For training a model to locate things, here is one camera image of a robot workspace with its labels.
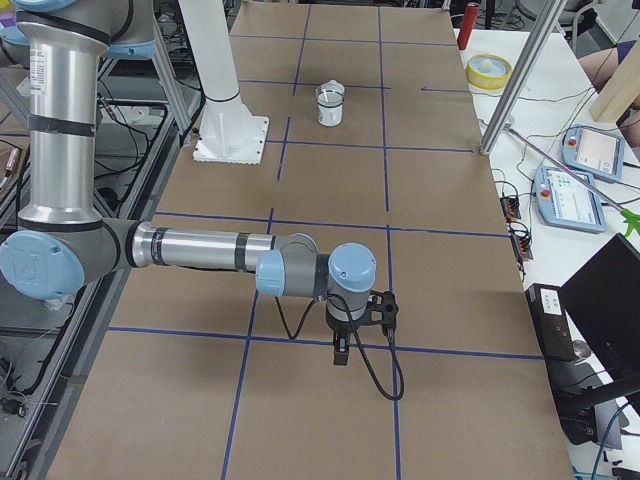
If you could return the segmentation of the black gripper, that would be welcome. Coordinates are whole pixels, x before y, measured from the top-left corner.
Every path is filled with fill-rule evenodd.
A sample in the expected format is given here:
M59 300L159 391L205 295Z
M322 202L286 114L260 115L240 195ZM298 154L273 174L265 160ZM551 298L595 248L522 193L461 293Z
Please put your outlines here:
M349 342L353 333L349 321L341 321L332 315L327 316L327 325L333 332L333 364L346 366L349 360Z

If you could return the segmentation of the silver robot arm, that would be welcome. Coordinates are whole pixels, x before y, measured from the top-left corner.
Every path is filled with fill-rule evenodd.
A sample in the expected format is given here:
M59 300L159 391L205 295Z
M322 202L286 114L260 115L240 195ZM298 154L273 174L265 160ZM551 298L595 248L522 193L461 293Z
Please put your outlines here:
M97 73L103 56L149 58L149 1L20 1L30 48L31 187L1 271L20 293L52 300L107 274L149 265L238 271L275 298L324 302L334 361L344 365L373 310L376 261L364 245L321 254L307 235L180 230L101 216L93 205Z

